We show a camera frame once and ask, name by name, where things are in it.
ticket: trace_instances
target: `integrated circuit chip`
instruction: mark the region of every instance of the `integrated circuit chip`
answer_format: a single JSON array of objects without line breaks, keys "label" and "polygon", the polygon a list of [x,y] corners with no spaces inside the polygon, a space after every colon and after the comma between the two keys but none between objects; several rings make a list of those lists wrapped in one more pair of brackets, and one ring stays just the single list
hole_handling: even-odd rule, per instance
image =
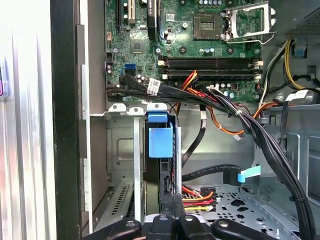
[{"label": "integrated circuit chip", "polygon": [[130,49],[132,54],[142,54],[145,52],[145,42],[142,39],[131,39]]},{"label": "integrated circuit chip", "polygon": [[216,13],[196,13],[193,21],[194,40],[219,40],[220,15]]}]

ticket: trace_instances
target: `cable clip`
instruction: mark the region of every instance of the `cable clip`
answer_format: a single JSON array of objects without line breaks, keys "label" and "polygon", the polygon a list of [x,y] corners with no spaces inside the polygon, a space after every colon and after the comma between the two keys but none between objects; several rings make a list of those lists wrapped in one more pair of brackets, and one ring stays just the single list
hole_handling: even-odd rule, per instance
[{"label": "cable clip", "polygon": [[238,116],[238,114],[242,114],[242,113],[243,113],[242,110],[239,109],[238,111],[236,111],[235,115]]},{"label": "cable clip", "polygon": [[291,201],[291,202],[298,202],[298,203],[300,203],[300,202],[305,202],[305,201],[308,201],[308,198],[305,196],[305,197],[301,197],[301,198],[295,198],[295,197],[293,197],[293,196],[291,196],[291,197],[289,197],[289,200]]}]

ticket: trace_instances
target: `metal bracket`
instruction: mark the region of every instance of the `metal bracket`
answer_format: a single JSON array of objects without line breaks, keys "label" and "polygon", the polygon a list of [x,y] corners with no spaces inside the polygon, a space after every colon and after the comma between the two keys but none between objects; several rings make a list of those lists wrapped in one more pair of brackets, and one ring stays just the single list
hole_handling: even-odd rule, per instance
[{"label": "metal bracket", "polygon": [[[239,11],[249,12],[249,11],[252,11],[255,9],[263,9],[263,25],[264,25],[263,30],[256,31],[256,32],[247,32],[244,35],[239,36],[237,33],[237,13]],[[276,23],[276,19],[271,18],[271,16],[274,14],[276,14],[276,11],[273,8],[269,7],[268,1],[226,9],[226,16],[225,17],[228,19],[228,24],[229,24],[229,28],[225,32],[226,43],[239,44],[239,43],[259,42],[262,45],[266,44],[267,42],[269,42],[271,39],[274,38],[275,33],[276,33],[276,32],[270,32],[271,27]],[[235,39],[243,39],[243,38],[249,38],[249,37],[269,35],[269,34],[271,34],[272,36],[271,36],[271,38],[269,38],[265,42],[262,42],[259,39],[244,40],[244,41],[232,41]]]}]

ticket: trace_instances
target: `pci slot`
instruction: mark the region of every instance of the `pci slot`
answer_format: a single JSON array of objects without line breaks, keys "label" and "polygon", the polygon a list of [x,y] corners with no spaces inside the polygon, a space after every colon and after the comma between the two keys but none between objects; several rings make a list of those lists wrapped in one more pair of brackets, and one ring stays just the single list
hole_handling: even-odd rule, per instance
[{"label": "pci slot", "polygon": [[130,24],[135,24],[136,23],[136,2],[135,2],[135,0],[129,0],[128,11],[129,11],[128,22]]},{"label": "pci slot", "polygon": [[121,32],[121,0],[115,0],[115,27]]}]

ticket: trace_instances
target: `ventilation holes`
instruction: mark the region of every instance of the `ventilation holes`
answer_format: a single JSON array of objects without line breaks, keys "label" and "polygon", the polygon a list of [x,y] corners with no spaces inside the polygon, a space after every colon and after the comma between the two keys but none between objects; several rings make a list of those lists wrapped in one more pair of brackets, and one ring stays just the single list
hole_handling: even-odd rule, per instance
[{"label": "ventilation holes", "polygon": [[119,208],[121,206],[122,201],[124,200],[125,193],[126,193],[127,189],[128,189],[128,186],[123,186],[122,187],[121,192],[119,194],[119,198],[118,198],[118,200],[116,201],[116,203],[114,205],[114,208],[112,210],[111,215],[115,215],[119,211]]},{"label": "ventilation holes", "polygon": [[320,36],[320,8],[290,29],[286,36]]}]

